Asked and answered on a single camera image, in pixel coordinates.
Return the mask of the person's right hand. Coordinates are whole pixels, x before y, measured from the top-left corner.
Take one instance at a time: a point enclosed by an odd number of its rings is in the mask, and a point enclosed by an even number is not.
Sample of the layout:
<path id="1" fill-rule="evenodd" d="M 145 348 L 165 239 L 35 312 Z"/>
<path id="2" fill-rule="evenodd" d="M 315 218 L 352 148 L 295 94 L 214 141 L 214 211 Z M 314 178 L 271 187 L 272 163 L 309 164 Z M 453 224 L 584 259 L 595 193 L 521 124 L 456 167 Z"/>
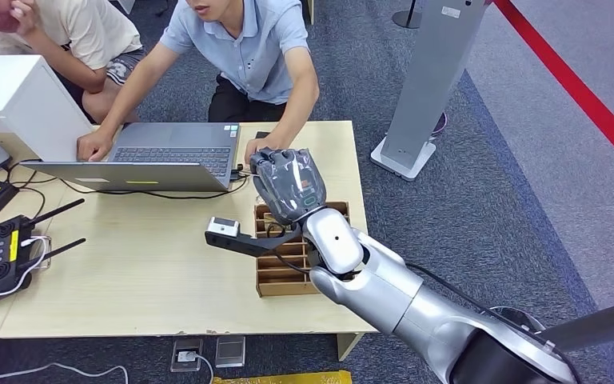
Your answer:
<path id="1" fill-rule="evenodd" d="M 79 162 L 99 162 L 111 150 L 114 135 L 103 130 L 85 134 L 77 140 L 77 160 Z"/>

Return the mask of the person's hand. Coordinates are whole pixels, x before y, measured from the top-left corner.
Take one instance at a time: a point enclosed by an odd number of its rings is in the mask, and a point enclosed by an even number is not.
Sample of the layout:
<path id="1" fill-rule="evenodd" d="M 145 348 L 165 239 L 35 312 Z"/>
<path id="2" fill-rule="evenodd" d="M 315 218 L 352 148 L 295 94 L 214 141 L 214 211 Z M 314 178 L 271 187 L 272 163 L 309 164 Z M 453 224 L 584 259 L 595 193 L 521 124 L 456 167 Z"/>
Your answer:
<path id="1" fill-rule="evenodd" d="M 15 0 L 11 2 L 11 15 L 18 21 L 16 33 L 26 38 L 38 29 L 38 6 L 35 0 Z"/>

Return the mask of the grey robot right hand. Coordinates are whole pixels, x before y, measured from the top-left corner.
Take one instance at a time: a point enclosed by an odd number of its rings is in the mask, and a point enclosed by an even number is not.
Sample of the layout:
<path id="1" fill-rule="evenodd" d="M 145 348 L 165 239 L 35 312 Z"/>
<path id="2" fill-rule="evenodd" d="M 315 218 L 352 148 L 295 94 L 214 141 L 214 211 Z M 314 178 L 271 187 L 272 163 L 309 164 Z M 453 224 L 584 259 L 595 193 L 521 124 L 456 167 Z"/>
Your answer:
<path id="1" fill-rule="evenodd" d="M 325 206 L 325 182 L 308 149 L 266 147 L 249 161 L 256 191 L 280 224 L 292 225 Z"/>

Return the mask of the person's left hand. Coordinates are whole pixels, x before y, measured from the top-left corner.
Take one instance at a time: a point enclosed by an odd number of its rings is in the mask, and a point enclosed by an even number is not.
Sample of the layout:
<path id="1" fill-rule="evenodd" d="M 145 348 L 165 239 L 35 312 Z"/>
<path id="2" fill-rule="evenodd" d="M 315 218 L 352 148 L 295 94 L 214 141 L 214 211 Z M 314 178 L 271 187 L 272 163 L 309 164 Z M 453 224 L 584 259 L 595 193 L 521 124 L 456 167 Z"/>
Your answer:
<path id="1" fill-rule="evenodd" d="M 265 148 L 270 148 L 271 150 L 283 150 L 286 149 L 290 143 L 290 140 L 275 133 L 268 134 L 263 138 L 252 139 L 248 141 L 245 148 L 245 163 L 250 164 L 250 157 L 259 150 L 263 150 Z"/>

